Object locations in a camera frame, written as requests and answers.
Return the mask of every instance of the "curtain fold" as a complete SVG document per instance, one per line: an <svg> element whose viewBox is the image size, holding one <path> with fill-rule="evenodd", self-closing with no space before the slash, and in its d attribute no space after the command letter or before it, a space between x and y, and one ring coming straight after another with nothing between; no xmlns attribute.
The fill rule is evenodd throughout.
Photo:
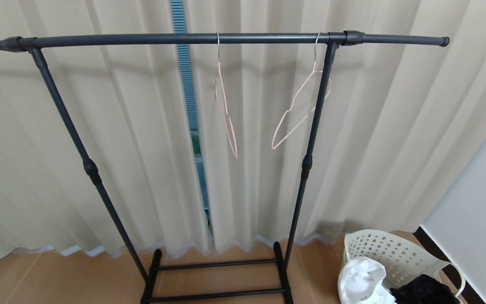
<svg viewBox="0 0 486 304"><path fill-rule="evenodd" d="M363 44L332 67L297 238L364 228L414 231L486 136L486 2L184 2L188 31L449 36L447 48ZM218 46L191 46L200 142L217 248L286 237L311 119L270 143L312 70L313 45L223 45L220 62L238 140L232 157L213 98ZM318 69L325 46L318 46ZM299 94L282 138L316 103Z"/></svg>
<svg viewBox="0 0 486 304"><path fill-rule="evenodd" d="M167 1L0 2L0 39L171 32ZM176 47L43 52L133 244L207 250ZM0 52L0 257L47 244L114 252L123 241L32 58Z"/></svg>

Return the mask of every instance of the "basket handle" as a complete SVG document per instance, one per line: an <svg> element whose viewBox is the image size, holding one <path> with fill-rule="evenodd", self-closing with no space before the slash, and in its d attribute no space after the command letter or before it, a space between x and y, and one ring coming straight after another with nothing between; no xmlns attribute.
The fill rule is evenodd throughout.
<svg viewBox="0 0 486 304"><path fill-rule="evenodd" d="M455 297L459 297L461 295L461 292L464 290L464 287L466 285L466 279L464 278L464 274L462 273L461 269L453 264L453 263L449 263L451 266L453 266L457 272L459 273L459 277L461 277L461 287L459 287L459 289L457 289L457 292L455 293Z"/></svg>

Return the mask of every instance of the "dark brown baseboard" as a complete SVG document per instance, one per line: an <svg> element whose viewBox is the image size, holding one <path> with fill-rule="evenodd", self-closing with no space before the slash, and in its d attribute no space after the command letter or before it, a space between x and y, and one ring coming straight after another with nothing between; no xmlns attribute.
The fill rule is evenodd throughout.
<svg viewBox="0 0 486 304"><path fill-rule="evenodd" d="M449 258L447 258L447 256L444 254L444 252L440 250L438 245L434 243L434 241L427 235L427 233L421 227L419 227L417 231L413 233L413 236L416 237L416 239L421 243L421 245L423 245L425 250L428 251L430 254L436 256L440 260L451 262L449 261ZM461 285L461 277L459 277L459 273L453 266L449 265L445 267L443 271L455 286ZM466 286L461 294L466 300L466 302L468 302L469 304L480 304L480 303L485 304L485 302L481 299L478 293L475 292L475 290L470 286L470 283L468 281L466 281Z"/></svg>

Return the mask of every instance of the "lower rack bar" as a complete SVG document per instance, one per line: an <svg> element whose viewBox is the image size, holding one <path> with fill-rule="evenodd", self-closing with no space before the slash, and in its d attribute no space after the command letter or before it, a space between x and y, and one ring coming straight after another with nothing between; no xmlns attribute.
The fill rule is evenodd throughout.
<svg viewBox="0 0 486 304"><path fill-rule="evenodd" d="M203 263L203 264L189 264L189 265L173 265L173 266L159 266L153 268L155 271L175 271L179 269L193 269L193 268L208 268L208 267L224 267L250 264L268 264L278 263L276 258L269 258L266 260L251 260L251 261L237 261L237 262L220 262L220 263Z"/></svg>
<svg viewBox="0 0 486 304"><path fill-rule="evenodd" d="M242 292L230 292L230 293L193 294L189 296L161 296L158 298L142 299L142 302L143 303L175 302L175 301L216 299L216 298L228 298L231 296L251 296L253 294L270 294L270 293L284 293L284 292L286 292L286 290L283 288L258 289L258 290L246 290Z"/></svg>

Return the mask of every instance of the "floor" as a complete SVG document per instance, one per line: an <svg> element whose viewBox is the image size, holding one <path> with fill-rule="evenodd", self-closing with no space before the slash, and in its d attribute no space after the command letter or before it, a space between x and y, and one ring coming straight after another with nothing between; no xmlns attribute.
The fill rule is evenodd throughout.
<svg viewBox="0 0 486 304"><path fill-rule="evenodd" d="M395 234L418 244L411 233ZM282 248L286 247L286 241L281 244ZM343 260L343 247L343 242L324 244L316 240L307 246L294 246L288 272L295 303L339 303L336 278ZM152 256L152 253L144 254L140 258L149 266ZM211 252L206 257L196 250L190 250L177 260L163 255L161 265L273 257L270 247L257 242L251 252L233 247L220 255ZM451 286L445 275L442 281ZM154 295L262 288L280 288L275 264L163 271L158 276ZM57 252L16 253L0 260L2 304L139 303L142 292L142 278L128 253L116 259L106 253L95 257L81 252L70 256ZM270 294L185 303L281 304L283 299L281 294Z"/></svg>

